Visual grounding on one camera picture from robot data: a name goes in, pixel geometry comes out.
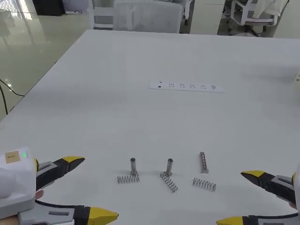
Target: chair leg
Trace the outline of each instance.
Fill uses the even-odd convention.
[[[187,21],[189,18],[189,7],[191,5],[192,1],[191,0],[187,0],[186,2],[186,8],[185,8],[185,12],[184,12],[184,16],[185,16],[185,20]]]

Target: metal rod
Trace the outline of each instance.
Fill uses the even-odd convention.
[[[201,173],[208,173],[204,152],[200,152]]]
[[[137,175],[137,171],[136,171],[135,158],[131,158],[130,159],[130,163],[131,163],[131,175],[132,176],[136,176]]]
[[[166,175],[171,176],[172,175],[172,164],[173,164],[173,159],[168,159],[168,165],[167,165],[167,170],[166,170]]]

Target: table surface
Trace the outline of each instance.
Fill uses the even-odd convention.
[[[294,212],[244,170],[291,176],[300,162],[300,40],[88,30],[0,123],[1,151],[86,157],[42,201],[98,206],[113,224],[214,224]],[[149,90],[216,83],[225,93]],[[200,174],[199,152],[209,174]],[[140,182],[117,184],[137,160]],[[160,171],[174,160],[170,192]],[[216,192],[191,185],[198,177]]]

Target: socket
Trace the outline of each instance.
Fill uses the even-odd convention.
[[[191,82],[150,82],[149,89],[157,90],[185,90],[198,92],[224,93],[224,88],[216,84],[209,83],[191,83]]]

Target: cable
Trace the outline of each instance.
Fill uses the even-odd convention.
[[[15,95],[17,95],[17,96],[22,96],[22,97],[24,97],[25,95],[20,95],[20,94],[18,94],[18,93],[15,93],[14,92],[14,90],[12,90],[3,80],[1,80],[0,79],[0,81],[5,85],[5,86],[7,86]]]
[[[3,102],[4,102],[5,112],[6,112],[6,115],[8,115],[8,106],[6,105],[6,100],[5,100],[4,92],[1,88],[1,85],[0,85],[0,91],[1,91],[1,94],[2,94]]]

